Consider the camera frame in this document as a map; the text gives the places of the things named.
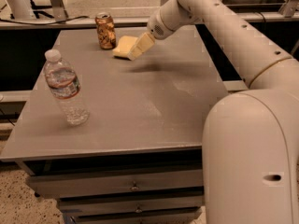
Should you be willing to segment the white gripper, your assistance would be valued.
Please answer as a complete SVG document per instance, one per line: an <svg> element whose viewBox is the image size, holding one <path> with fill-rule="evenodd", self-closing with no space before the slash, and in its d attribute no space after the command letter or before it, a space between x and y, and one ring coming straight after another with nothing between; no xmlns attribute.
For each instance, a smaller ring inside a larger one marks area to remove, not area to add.
<svg viewBox="0 0 299 224"><path fill-rule="evenodd" d="M138 37L133 46L129 49L128 59L134 60L149 50L155 44L155 38L163 40L174 33L174 19L162 8L156 10L150 17L147 24L149 33L143 33Z"/></svg>

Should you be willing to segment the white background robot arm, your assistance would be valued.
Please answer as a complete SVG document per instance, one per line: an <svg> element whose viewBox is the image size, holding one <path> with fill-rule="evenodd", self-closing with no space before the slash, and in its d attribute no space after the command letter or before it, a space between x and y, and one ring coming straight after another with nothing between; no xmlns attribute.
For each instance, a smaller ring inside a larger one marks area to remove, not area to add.
<svg viewBox="0 0 299 224"><path fill-rule="evenodd" d="M30 0L7 0L13 17L21 20L31 20L35 18Z"/></svg>

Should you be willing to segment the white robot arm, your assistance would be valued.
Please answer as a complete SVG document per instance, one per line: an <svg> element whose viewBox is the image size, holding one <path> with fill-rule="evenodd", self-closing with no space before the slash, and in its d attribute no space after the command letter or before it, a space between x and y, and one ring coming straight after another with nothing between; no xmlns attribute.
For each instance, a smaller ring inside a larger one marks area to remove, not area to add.
<svg viewBox="0 0 299 224"><path fill-rule="evenodd" d="M163 0L148 29L165 39L196 21L247 85L206 118L206 223L299 224L299 62L221 0Z"/></svg>

